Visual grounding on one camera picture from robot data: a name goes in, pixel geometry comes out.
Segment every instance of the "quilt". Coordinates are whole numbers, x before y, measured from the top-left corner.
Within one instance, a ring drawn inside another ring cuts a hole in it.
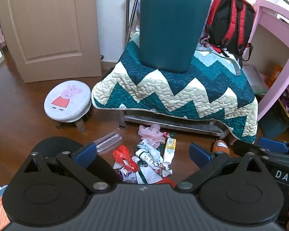
[[[95,108],[214,119],[224,123],[237,139],[255,141],[258,102],[242,69],[236,76],[230,61],[196,51],[189,69],[176,74],[141,64],[138,46],[139,35],[129,42],[114,69],[94,86]]]

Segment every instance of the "blue gripper pad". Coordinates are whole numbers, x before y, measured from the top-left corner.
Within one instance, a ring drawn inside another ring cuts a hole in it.
[[[215,155],[204,147],[196,143],[190,144],[190,159],[199,167],[207,165],[215,158]]]
[[[86,169],[96,158],[96,145],[94,142],[83,146],[71,155],[71,158]]]
[[[260,137],[258,139],[257,146],[265,148],[271,152],[277,152],[281,154],[287,154],[289,151],[289,148],[286,146],[286,143],[274,141],[265,137]]]

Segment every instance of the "door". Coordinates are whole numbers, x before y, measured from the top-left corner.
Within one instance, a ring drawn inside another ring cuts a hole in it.
[[[0,23],[24,82],[101,76],[96,0],[0,0]]]

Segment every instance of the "peppa pig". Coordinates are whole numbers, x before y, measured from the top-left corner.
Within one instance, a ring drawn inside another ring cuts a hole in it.
[[[55,106],[59,106],[62,108],[66,108],[70,102],[70,99],[73,98],[75,95],[82,93],[81,88],[76,88],[75,85],[72,87],[69,85],[67,89],[65,89],[61,96],[59,96],[57,99],[55,99],[51,104]]]

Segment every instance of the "stool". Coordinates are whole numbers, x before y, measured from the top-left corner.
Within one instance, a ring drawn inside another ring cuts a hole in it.
[[[55,121],[56,128],[60,128],[62,122],[74,122],[81,133],[86,131],[82,117],[90,107],[90,88],[85,83],[74,80],[54,87],[44,102],[45,113]]]

